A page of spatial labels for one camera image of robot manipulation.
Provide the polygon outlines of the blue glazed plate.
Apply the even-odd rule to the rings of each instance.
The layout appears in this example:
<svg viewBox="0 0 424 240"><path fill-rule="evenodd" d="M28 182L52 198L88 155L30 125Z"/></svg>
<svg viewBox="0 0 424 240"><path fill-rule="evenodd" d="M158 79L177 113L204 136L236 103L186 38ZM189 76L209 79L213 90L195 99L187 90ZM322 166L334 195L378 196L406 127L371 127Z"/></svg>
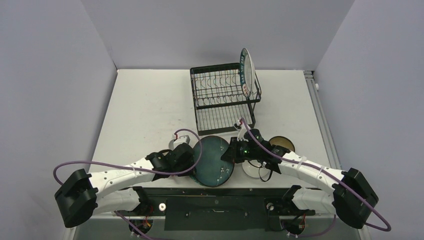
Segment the blue glazed plate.
<svg viewBox="0 0 424 240"><path fill-rule="evenodd" d="M219 187L225 184L234 171L234 164L221 160L229 143L220 136L202 138L194 146L194 160L198 160L191 178L204 187Z"/></svg>

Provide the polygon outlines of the black wire dish rack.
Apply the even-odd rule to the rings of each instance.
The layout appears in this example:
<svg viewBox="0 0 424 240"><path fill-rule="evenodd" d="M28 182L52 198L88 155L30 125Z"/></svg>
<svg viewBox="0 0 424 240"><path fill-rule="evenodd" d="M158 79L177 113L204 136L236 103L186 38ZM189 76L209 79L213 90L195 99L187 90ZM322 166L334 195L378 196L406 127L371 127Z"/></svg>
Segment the black wire dish rack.
<svg viewBox="0 0 424 240"><path fill-rule="evenodd" d="M192 67L191 91L197 132L200 136L233 132L235 124L244 118L253 128L256 103L261 101L262 89L258 77L254 77L250 96L242 90L240 64Z"/></svg>

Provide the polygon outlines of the green rimmed white plate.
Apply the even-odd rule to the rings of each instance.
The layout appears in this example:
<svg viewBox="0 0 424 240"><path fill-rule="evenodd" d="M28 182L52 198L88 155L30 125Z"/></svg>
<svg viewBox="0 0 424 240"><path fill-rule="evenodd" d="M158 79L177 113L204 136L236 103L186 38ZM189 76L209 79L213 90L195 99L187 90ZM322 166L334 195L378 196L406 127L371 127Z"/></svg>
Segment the green rimmed white plate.
<svg viewBox="0 0 424 240"><path fill-rule="evenodd" d="M247 48L242 49L240 53L239 64L241 89L244 96L248 99L252 93L252 87L256 78L256 73L252 57Z"/></svg>

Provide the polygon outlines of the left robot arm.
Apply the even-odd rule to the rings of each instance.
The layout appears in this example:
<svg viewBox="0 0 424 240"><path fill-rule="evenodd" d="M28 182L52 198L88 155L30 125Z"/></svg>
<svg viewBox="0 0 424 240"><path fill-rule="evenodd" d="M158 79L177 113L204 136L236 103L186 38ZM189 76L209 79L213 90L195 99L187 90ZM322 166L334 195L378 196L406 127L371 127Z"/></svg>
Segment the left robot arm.
<svg viewBox="0 0 424 240"><path fill-rule="evenodd" d="M187 143L181 143L174 150L152 152L131 164L110 164L109 167L109 170L91 173L81 168L61 183L54 198L66 228L79 226L100 213L145 214L149 201L134 185L191 174L195 167L194 150Z"/></svg>

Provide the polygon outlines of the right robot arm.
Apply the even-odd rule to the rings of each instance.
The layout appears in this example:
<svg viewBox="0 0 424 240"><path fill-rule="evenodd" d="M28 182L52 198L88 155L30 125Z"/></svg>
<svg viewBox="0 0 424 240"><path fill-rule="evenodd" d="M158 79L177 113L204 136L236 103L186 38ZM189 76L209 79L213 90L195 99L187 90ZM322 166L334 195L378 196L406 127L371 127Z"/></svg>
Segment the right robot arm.
<svg viewBox="0 0 424 240"><path fill-rule="evenodd" d="M232 137L221 160L234 164L255 160L271 172L315 186L315 190L296 186L282 199L282 207L289 214L298 210L335 214L348 226L361 229L379 201L361 171L344 171L310 161L286 147L271 144L255 128Z"/></svg>

